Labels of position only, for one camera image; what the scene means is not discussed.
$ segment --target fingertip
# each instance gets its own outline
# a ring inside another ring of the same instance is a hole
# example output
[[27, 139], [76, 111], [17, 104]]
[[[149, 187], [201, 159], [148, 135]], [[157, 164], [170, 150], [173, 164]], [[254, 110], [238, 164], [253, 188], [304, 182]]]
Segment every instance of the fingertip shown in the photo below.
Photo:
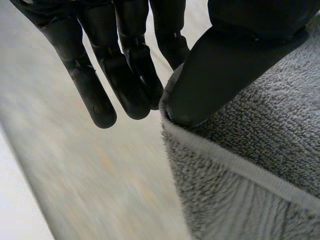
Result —
[[101, 129], [111, 128], [117, 121], [116, 111], [112, 108], [108, 112], [102, 109], [102, 106], [95, 103], [92, 107], [91, 118], [94, 124]]

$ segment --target wooden floor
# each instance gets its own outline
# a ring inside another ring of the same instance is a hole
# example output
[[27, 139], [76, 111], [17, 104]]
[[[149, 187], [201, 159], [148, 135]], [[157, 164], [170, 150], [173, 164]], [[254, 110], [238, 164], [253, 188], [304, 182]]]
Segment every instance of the wooden floor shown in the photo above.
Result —
[[[209, 27], [207, 1], [188, 0], [189, 47]], [[146, 40], [166, 85], [151, 13]], [[188, 240], [159, 112], [130, 119], [84, 37], [118, 115], [111, 129], [95, 127], [54, 49], [9, 1], [0, 1], [0, 43], [0, 121], [55, 238]]]

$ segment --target terry cloth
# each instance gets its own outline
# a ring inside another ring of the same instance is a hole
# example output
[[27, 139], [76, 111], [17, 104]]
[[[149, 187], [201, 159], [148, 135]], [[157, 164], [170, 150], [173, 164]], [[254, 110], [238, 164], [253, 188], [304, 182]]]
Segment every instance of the terry cloth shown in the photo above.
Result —
[[303, 46], [198, 127], [168, 118], [183, 66], [169, 79], [163, 140], [194, 239], [320, 239], [320, 16], [307, 27]]

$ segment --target floor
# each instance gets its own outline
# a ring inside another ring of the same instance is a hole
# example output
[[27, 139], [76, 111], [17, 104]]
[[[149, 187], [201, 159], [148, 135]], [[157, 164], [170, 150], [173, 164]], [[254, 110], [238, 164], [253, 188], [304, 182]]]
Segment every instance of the floor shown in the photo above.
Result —
[[[56, 240], [188, 240], [161, 140], [160, 113], [92, 123], [54, 49], [9, 1], [0, 2], [0, 121]], [[188, 0], [182, 31], [191, 48], [210, 27], [207, 0]], [[158, 50], [152, 14], [146, 41], [163, 83], [172, 71]]]

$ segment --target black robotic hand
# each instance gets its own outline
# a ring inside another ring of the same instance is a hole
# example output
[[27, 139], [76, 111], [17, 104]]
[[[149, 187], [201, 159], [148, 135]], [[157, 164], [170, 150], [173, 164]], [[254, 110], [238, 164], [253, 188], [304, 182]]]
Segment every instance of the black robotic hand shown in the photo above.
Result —
[[[83, 29], [127, 115], [139, 120], [158, 109], [163, 86], [144, 37], [149, 0], [10, 1], [55, 48], [98, 127], [111, 127], [117, 114], [82, 43]], [[150, 0], [150, 5], [159, 49], [176, 69], [189, 53], [180, 33], [186, 0]]]
[[197, 126], [308, 39], [320, 0], [208, 0], [212, 27], [197, 41], [167, 102]]

